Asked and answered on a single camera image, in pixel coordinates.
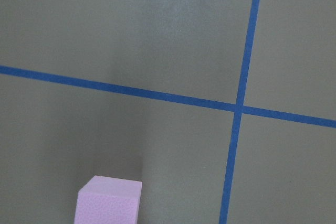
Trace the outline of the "pink foam block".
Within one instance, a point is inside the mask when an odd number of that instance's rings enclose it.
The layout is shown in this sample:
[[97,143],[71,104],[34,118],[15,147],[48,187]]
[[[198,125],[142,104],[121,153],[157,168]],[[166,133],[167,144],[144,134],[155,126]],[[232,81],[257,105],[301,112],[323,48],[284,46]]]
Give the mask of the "pink foam block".
[[94,176],[79,191],[74,223],[138,222],[142,182]]

